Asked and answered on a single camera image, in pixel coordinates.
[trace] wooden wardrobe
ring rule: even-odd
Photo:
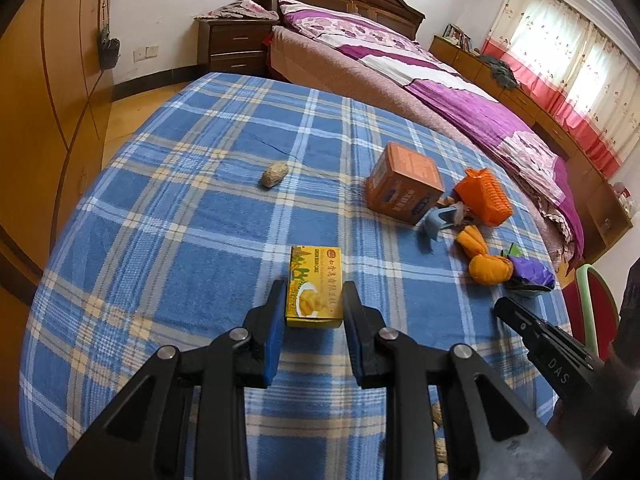
[[[25,0],[0,37],[0,285],[30,304],[64,225],[100,171],[109,0]]]

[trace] red chair back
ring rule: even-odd
[[[598,356],[605,360],[609,356],[609,343],[618,331],[619,320],[616,303],[607,283],[594,267],[584,265],[577,269],[575,280],[562,289],[562,295],[574,337],[591,351],[597,348]],[[591,339],[594,343],[592,348],[590,342],[586,341],[588,337],[585,327],[585,323],[592,326],[591,316],[595,327],[595,341],[593,342],[593,336]]]

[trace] table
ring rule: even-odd
[[[242,323],[293,244],[338,246],[343,278],[388,326],[418,343],[473,346],[543,420],[553,393],[520,339],[492,317],[501,286],[466,273],[454,232],[371,212],[363,184],[390,140],[433,158],[446,190],[467,167],[490,168],[514,214],[484,230],[490,251],[516,242],[549,264],[516,185],[482,153],[347,98],[272,80],[210,73],[140,127],[86,193],[33,303],[20,386],[30,458],[62,457],[161,345],[194,348]],[[264,168],[291,171],[271,190]],[[566,326],[559,290],[527,301]],[[287,329],[268,390],[247,390],[252,478],[382,478],[385,393],[361,391],[343,330]]]

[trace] wooden dresser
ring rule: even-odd
[[[31,303],[62,229],[100,172],[111,71],[108,0],[25,0],[0,37],[0,285]]]
[[[585,155],[574,138],[526,93],[507,90],[491,77],[491,70],[476,56],[434,36],[429,51],[469,81],[498,99],[536,132],[566,163],[569,186],[584,230],[584,260],[595,262],[631,229],[607,178]]]
[[[267,75],[267,47],[262,42],[278,20],[216,19],[198,22],[201,72]]]

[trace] wall socket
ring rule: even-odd
[[[146,59],[146,48],[143,46],[139,46],[136,50],[133,51],[133,62],[137,63]]]
[[[137,63],[144,59],[149,59],[150,57],[158,57],[159,50],[159,45],[139,46],[136,50],[133,51],[133,62]]]
[[[159,45],[148,46],[145,49],[145,58],[149,59],[150,57],[158,57],[158,51],[160,50]]]

